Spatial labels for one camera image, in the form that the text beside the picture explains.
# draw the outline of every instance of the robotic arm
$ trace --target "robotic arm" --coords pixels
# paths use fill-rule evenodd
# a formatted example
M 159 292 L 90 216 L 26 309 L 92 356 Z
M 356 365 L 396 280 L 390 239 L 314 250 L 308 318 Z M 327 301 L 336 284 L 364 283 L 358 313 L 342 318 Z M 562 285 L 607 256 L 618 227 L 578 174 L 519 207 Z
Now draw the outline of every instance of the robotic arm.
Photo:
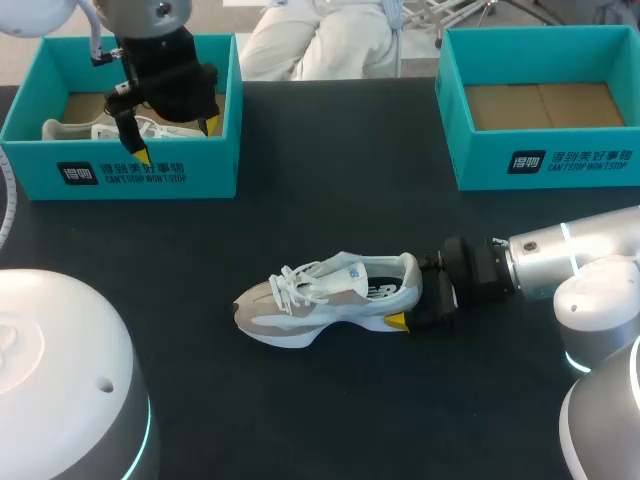
M 388 319 L 407 330 L 522 295 L 553 299 L 566 356 L 577 374 L 640 335 L 640 207 L 470 245 L 449 238 L 422 269 L 438 279 L 437 311 Z
M 142 163 L 149 152 L 138 131 L 137 105 L 148 103 L 170 122 L 198 120 L 210 137 L 220 109 L 213 65 L 201 65 L 193 36 L 184 27 L 191 0 L 0 0 L 0 32 L 40 37 L 60 28 L 80 6 L 91 24 L 91 62 L 99 67 L 121 59 L 127 82 L 106 94 L 106 111 L 120 131 L 120 141 Z M 100 24 L 114 33 L 118 48 L 103 52 Z

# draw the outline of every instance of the shoelace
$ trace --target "shoelace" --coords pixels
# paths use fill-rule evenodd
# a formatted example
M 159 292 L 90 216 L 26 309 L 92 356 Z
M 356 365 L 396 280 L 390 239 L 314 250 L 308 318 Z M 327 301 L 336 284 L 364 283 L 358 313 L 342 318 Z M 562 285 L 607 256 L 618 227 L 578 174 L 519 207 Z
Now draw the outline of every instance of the shoelace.
M 178 138 L 180 135 L 176 135 L 168 131 L 165 125 L 160 125 L 149 117 L 143 117 L 142 115 L 136 115 L 136 120 L 144 121 L 144 124 L 140 127 L 140 136 L 144 138 L 144 134 L 147 130 L 153 132 L 153 138 Z
M 324 304 L 328 300 L 310 297 L 300 293 L 298 287 L 302 284 L 319 285 L 320 282 L 312 276 L 304 273 L 305 270 L 317 265 L 318 262 L 307 263 L 301 267 L 291 270 L 291 268 L 285 266 L 282 267 L 282 275 L 271 275 L 269 277 L 269 283 L 271 284 L 271 291 L 276 299 L 278 308 L 289 315 L 291 313 L 291 305 L 299 307 L 301 303 L 305 306 L 309 306 L 312 303 Z

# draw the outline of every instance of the cardboard box bottom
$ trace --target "cardboard box bottom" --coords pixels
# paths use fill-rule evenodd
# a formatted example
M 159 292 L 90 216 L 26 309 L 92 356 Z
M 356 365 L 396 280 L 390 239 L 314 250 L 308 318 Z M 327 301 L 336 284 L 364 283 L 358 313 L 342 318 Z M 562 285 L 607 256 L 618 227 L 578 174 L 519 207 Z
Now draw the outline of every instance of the cardboard box bottom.
M 625 126 L 604 83 L 472 85 L 465 94 L 478 131 Z

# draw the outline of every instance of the shoe toe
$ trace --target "shoe toe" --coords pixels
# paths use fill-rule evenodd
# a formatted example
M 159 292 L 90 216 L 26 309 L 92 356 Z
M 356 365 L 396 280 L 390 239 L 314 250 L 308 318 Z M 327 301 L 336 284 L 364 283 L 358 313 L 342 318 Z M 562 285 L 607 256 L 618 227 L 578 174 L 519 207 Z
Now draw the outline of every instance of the shoe toe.
M 251 330 L 255 317 L 273 315 L 278 306 L 268 282 L 256 285 L 240 295 L 232 305 L 236 324 L 245 330 Z

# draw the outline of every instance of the shoe sole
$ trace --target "shoe sole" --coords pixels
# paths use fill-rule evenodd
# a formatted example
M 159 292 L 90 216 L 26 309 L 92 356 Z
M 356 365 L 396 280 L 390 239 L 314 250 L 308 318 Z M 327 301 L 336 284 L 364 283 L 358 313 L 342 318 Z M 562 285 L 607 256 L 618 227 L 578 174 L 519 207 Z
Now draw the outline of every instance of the shoe sole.
M 366 328 L 371 332 L 382 332 L 382 333 L 393 333 L 393 332 L 403 332 L 404 330 L 400 330 L 398 328 L 390 327 L 384 322 L 384 316 L 373 316 L 373 317 L 359 317 L 353 319 L 341 319 L 337 322 L 328 323 L 326 325 L 322 325 L 315 330 L 311 330 L 307 333 L 303 333 L 301 335 L 292 335 L 292 336 L 283 336 L 283 337 L 271 337 L 268 335 L 258 335 L 257 333 L 252 333 L 245 330 L 242 327 L 238 327 L 243 333 L 250 336 L 251 338 L 258 340 L 259 342 L 266 343 L 273 347 L 280 348 L 305 348 L 313 343 L 322 331 L 330 325 L 333 325 L 338 322 L 349 322 L 354 325 L 359 325 L 362 328 Z

